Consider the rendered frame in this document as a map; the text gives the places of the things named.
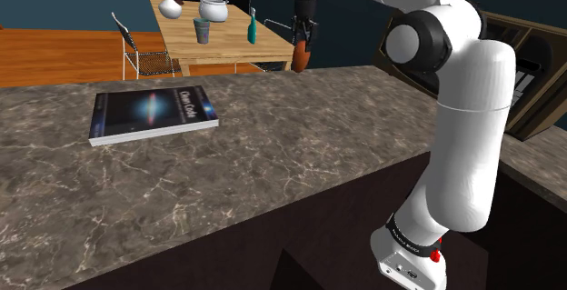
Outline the white round vase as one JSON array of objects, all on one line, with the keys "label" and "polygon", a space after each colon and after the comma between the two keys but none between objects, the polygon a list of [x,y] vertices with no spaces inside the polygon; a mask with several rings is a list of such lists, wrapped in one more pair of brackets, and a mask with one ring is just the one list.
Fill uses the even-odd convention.
[{"label": "white round vase", "polygon": [[182,6],[175,0],[163,0],[158,5],[158,10],[163,17],[168,19],[178,19],[183,12]]}]

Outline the light wooden dining table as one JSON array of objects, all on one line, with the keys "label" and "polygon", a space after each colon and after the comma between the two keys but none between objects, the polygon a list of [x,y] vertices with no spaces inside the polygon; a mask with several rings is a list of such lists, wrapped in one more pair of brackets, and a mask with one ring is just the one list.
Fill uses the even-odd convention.
[{"label": "light wooden dining table", "polygon": [[256,24],[256,42],[247,40],[251,17],[234,5],[228,5],[228,17],[222,23],[211,23],[209,42],[197,42],[194,19],[199,4],[186,1],[177,19],[161,15],[158,6],[162,0],[150,0],[164,45],[169,55],[179,61],[182,75],[192,73],[192,65],[238,65],[261,62],[279,62],[289,70],[293,59],[293,45],[266,28]]}]

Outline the brown wooden cabinet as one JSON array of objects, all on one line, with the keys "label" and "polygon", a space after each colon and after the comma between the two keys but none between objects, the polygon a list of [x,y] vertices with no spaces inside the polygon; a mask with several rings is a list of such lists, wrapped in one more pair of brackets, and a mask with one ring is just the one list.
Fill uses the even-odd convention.
[{"label": "brown wooden cabinet", "polygon": [[464,68],[444,69],[442,76],[398,68],[387,58],[385,37],[373,64],[450,107],[483,111],[508,105],[505,132],[525,141],[567,113],[567,28],[484,11],[480,16],[487,45],[499,41],[514,49],[515,77],[490,81],[492,74],[478,55]]}]

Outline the grey-teal cup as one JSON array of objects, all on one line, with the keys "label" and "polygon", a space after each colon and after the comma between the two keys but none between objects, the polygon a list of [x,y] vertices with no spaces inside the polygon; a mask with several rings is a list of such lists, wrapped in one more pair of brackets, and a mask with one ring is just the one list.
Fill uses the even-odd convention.
[{"label": "grey-teal cup", "polygon": [[207,44],[209,42],[210,21],[204,18],[195,18],[194,29],[198,44]]}]

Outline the dark robot stand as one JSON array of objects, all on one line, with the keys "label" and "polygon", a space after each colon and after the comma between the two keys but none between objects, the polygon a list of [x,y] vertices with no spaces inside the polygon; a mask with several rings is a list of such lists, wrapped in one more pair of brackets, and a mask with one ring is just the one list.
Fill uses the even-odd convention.
[{"label": "dark robot stand", "polygon": [[[403,290],[379,272],[370,236],[428,162],[421,154],[304,199],[270,290]],[[447,233],[442,253],[447,290],[567,290],[567,201],[500,171],[487,226]]]}]

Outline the dark galaxy cover book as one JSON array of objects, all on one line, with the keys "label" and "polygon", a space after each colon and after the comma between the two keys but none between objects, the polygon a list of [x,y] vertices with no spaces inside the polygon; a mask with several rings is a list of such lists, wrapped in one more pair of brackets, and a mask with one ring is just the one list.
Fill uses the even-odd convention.
[{"label": "dark galaxy cover book", "polygon": [[94,102],[89,142],[110,145],[218,125],[200,85],[101,93]]}]

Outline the white lidded pot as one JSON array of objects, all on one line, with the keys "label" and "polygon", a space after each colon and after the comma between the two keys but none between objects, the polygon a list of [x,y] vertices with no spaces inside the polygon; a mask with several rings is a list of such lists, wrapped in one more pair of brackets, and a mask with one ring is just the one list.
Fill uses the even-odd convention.
[{"label": "white lidded pot", "polygon": [[226,0],[199,0],[199,15],[206,20],[222,23],[228,18]]}]

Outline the teal bottle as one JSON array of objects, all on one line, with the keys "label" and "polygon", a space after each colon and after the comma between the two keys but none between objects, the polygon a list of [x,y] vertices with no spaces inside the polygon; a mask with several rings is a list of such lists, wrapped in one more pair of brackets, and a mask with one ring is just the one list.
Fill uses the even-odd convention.
[{"label": "teal bottle", "polygon": [[247,40],[250,44],[254,44],[256,42],[256,20],[255,20],[255,9],[253,7],[250,8],[250,24],[247,28]]}]

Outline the orange oval object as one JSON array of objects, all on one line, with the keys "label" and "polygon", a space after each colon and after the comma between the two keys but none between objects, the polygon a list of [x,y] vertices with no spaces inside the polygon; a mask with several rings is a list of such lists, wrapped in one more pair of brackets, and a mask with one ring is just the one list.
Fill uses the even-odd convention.
[{"label": "orange oval object", "polygon": [[301,73],[307,67],[310,56],[311,53],[306,51],[306,41],[299,41],[293,50],[291,69],[296,73]]}]

